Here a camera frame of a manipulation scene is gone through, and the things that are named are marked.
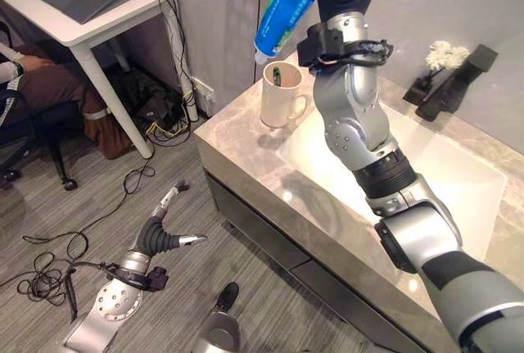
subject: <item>marble countertop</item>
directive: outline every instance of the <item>marble countertop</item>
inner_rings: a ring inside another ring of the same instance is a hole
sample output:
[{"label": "marble countertop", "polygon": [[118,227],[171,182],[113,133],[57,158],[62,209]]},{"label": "marble countertop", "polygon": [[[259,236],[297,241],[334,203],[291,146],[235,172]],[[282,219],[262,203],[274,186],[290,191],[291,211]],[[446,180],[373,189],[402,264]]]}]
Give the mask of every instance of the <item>marble countertop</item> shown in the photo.
[{"label": "marble countertop", "polygon": [[[287,61],[296,63],[296,54]],[[312,96],[314,77],[301,70],[301,93]],[[382,102],[507,175],[484,261],[524,290],[524,156],[456,116],[442,113],[427,123],[402,99],[405,89],[387,79],[380,84]],[[394,267],[361,216],[277,156],[314,106],[288,128],[269,129],[259,119],[261,90],[259,81],[195,132],[204,166],[220,171],[222,182],[420,341],[436,351],[454,351],[420,278]],[[207,156],[210,151],[218,152],[222,165]],[[248,181],[263,190],[251,191]]]}]

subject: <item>white flower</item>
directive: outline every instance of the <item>white flower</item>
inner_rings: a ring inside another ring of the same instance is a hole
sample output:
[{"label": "white flower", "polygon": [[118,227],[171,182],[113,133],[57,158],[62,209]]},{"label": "white flower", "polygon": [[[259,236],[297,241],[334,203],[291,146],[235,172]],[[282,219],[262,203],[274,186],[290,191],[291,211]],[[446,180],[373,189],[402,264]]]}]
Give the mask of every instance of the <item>white flower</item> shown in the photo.
[{"label": "white flower", "polygon": [[431,44],[430,49],[426,63],[431,70],[458,68],[469,55],[466,48],[462,46],[452,48],[449,42],[445,40],[436,40]]},{"label": "white flower", "polygon": [[445,40],[436,40],[430,46],[431,51],[426,57],[426,63],[431,70],[439,70],[451,54],[451,45]]},{"label": "white flower", "polygon": [[439,70],[442,66],[442,56],[438,52],[430,52],[426,57],[426,63],[431,70]]},{"label": "white flower", "polygon": [[451,54],[444,63],[444,68],[454,69],[462,65],[464,60],[469,56],[469,50],[460,46],[458,48],[452,48]]},{"label": "white flower", "polygon": [[451,52],[451,45],[449,44],[449,42],[446,42],[445,40],[436,40],[429,48],[432,51],[440,52],[442,54]]}]

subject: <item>bottle cap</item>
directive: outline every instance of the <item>bottle cap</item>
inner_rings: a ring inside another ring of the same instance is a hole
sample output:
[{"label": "bottle cap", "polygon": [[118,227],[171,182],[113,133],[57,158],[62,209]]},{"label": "bottle cap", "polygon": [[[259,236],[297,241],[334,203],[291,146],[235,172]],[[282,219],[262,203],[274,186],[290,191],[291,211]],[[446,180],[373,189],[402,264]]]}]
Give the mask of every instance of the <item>bottle cap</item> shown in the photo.
[{"label": "bottle cap", "polygon": [[255,62],[258,65],[265,64],[268,59],[271,58],[270,56],[264,54],[262,51],[260,51],[258,48],[255,48]]}]

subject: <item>person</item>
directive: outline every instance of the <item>person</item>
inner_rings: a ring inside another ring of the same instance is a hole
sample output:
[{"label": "person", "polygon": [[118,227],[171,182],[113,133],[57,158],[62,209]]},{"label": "person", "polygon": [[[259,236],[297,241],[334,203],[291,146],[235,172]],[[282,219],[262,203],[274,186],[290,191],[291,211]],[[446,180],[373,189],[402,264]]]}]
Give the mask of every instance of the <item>person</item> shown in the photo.
[{"label": "person", "polygon": [[[132,146],[78,64],[58,65],[37,47],[11,49],[0,43],[0,94],[5,89],[20,92],[32,112],[61,102],[77,102],[84,115],[85,135],[107,159],[125,154]],[[0,102],[0,130],[22,116],[14,98]]]}]

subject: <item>drawer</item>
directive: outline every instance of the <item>drawer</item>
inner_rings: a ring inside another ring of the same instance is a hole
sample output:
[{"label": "drawer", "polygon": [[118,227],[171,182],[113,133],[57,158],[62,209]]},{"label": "drawer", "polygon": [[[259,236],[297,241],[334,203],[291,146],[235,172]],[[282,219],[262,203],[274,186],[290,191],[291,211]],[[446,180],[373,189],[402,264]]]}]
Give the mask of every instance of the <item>drawer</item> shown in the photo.
[{"label": "drawer", "polygon": [[207,180],[219,211],[284,269],[292,269],[309,260],[291,240],[237,195],[209,174]]}]

